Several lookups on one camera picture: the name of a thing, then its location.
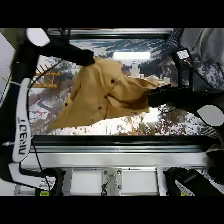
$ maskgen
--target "tan cloth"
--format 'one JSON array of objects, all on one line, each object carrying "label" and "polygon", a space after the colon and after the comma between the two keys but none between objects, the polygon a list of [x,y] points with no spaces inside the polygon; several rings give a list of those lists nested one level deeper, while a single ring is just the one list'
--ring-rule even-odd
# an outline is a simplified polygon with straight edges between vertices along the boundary
[{"label": "tan cloth", "polygon": [[137,115],[149,110],[148,93],[160,81],[125,76],[122,63],[95,58],[82,67],[73,91],[50,128],[87,126],[107,118]]}]

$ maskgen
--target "garment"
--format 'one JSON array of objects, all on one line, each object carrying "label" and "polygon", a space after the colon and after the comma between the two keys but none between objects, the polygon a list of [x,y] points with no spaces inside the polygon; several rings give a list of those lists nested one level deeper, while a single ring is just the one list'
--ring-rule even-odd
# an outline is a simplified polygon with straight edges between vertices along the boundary
[{"label": "garment", "polygon": [[81,67],[71,95],[50,128],[87,126],[146,112],[149,91],[163,85],[155,78],[125,76],[119,61],[96,57],[95,62]]},{"label": "garment", "polygon": [[224,65],[224,28],[185,28],[180,43],[195,48],[202,61],[213,59]]}]

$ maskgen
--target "metal bracket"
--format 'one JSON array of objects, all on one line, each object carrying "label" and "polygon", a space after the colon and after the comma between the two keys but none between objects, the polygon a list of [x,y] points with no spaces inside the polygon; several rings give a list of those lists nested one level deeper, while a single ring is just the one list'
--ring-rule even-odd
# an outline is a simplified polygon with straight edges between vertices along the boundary
[{"label": "metal bracket", "polygon": [[103,169],[102,196],[120,196],[122,189],[122,169]]}]

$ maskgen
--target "brown shirt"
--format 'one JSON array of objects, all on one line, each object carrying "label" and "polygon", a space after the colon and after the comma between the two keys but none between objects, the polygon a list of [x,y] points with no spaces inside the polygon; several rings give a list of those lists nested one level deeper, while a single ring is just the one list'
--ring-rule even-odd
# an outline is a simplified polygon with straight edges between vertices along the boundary
[{"label": "brown shirt", "polygon": [[99,57],[95,61],[80,69],[66,106],[50,128],[87,126],[149,110],[148,93],[161,86],[159,80],[127,77],[119,61]]}]

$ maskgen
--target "yellow label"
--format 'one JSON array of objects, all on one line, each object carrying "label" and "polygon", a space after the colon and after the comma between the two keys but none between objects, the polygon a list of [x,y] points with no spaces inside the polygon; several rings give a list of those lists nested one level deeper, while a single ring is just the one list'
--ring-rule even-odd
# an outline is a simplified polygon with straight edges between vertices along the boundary
[{"label": "yellow label", "polygon": [[48,191],[41,191],[40,196],[49,196],[49,192]]},{"label": "yellow label", "polygon": [[184,194],[183,192],[180,192],[180,196],[187,196],[187,195]]}]

